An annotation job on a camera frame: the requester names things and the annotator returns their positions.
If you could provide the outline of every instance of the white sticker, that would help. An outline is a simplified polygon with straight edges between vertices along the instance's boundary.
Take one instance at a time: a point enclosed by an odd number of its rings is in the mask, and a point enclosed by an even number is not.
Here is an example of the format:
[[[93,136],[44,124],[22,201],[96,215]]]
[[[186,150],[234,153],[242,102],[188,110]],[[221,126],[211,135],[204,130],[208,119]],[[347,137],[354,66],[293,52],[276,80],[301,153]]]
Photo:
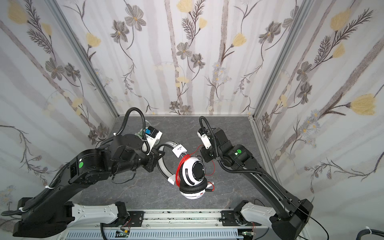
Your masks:
[[[183,152],[186,152],[187,150],[185,149],[185,147],[183,147],[183,145],[179,144],[177,147],[175,147],[174,149],[172,149],[172,152],[176,155],[176,157],[180,157],[180,155],[183,153]]]

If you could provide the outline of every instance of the floral wallpaper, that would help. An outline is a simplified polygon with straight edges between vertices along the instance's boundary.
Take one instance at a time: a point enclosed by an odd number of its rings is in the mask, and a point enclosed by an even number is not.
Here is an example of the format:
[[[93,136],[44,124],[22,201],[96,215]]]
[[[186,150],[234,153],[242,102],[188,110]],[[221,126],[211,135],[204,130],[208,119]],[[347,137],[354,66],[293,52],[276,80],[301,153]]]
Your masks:
[[[44,2],[0,6],[4,211],[41,192],[60,166],[105,139],[114,117]],[[11,236],[14,223],[1,217],[0,235]]]
[[[59,0],[119,113],[252,114],[297,0]]]
[[[383,1],[316,0],[255,116],[282,184],[312,200],[332,239],[382,229],[383,11]]]

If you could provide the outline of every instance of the gray tabletop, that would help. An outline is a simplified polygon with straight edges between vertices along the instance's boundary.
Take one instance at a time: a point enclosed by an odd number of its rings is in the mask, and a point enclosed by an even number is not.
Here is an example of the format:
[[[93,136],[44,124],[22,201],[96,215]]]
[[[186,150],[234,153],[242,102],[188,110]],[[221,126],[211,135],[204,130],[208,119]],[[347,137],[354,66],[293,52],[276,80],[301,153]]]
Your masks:
[[[123,117],[118,117],[111,133],[118,131]],[[160,143],[175,141],[182,144],[187,153],[193,153],[202,143],[197,136],[200,128],[198,117],[157,117],[149,116],[146,119],[151,126],[163,133]],[[242,144],[264,167],[257,147],[255,137],[247,117],[207,117],[212,127],[224,130],[232,145]],[[140,117],[129,117],[124,134],[134,134],[141,129]],[[166,148],[164,162],[168,169],[175,173],[180,159]],[[206,173],[214,170],[212,162],[204,163]],[[189,200],[182,196],[177,188],[167,182],[157,167],[153,172],[147,172],[142,167],[137,169],[135,178],[126,184],[114,184],[110,179],[100,181],[85,189],[79,199],[84,205],[106,205],[116,201],[126,203],[127,209],[225,209],[234,208],[242,200],[254,202],[262,201],[270,207],[267,200],[248,182],[238,174],[227,173],[216,164],[215,173],[207,176],[213,181],[215,190],[206,192],[203,197]],[[132,177],[133,172],[128,171],[116,176],[115,182],[123,182]]]

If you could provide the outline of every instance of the red wire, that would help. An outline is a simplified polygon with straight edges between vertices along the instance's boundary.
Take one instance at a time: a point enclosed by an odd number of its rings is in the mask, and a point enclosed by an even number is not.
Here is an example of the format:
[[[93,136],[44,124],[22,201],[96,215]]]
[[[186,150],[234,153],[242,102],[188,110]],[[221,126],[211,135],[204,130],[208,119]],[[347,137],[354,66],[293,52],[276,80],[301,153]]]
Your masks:
[[[211,182],[209,182],[210,184],[212,184],[212,186],[214,187],[213,189],[212,189],[212,191],[214,191],[215,190],[215,185],[213,184],[213,183],[211,183]]]
[[[214,164],[214,172],[212,174],[209,174],[209,175],[206,174],[206,176],[211,176],[211,175],[213,175],[215,173],[215,162],[212,161],[212,163]]]
[[[202,145],[198,146],[196,151],[194,151],[192,154],[187,154],[185,155],[181,161],[179,162],[179,166],[177,167],[177,172],[176,172],[176,185],[178,187],[180,187],[180,176],[179,176],[179,171],[180,171],[180,168],[181,166],[191,157],[191,155],[195,154],[195,152],[197,152],[197,150],[201,147]]]

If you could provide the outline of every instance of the cable tie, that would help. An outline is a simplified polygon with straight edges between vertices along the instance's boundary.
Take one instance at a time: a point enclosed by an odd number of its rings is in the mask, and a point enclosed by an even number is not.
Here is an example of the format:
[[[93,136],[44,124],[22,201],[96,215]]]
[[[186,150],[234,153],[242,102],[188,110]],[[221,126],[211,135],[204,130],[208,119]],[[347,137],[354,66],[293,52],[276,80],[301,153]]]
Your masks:
[[[19,207],[19,210],[20,210],[21,212],[26,212],[26,211],[27,211],[27,210],[23,211],[23,207]]]
[[[369,230],[369,234],[372,234],[372,230],[368,226],[365,226],[365,228]]]

